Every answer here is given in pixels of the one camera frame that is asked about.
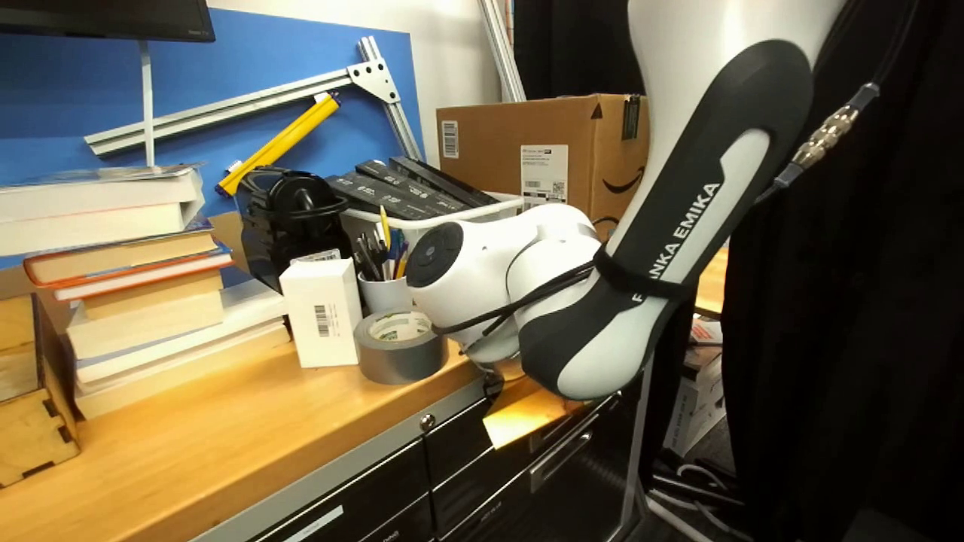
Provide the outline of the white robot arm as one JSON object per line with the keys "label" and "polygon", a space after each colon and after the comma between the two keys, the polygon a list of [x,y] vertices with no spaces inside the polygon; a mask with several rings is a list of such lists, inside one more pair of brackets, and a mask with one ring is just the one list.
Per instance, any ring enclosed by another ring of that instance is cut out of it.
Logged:
{"label": "white robot arm", "polygon": [[842,7],[626,0],[651,149],[618,226],[598,235],[566,202],[447,221],[408,252],[414,307],[471,362],[518,358],[559,398],[623,387],[747,208],[787,179]]}

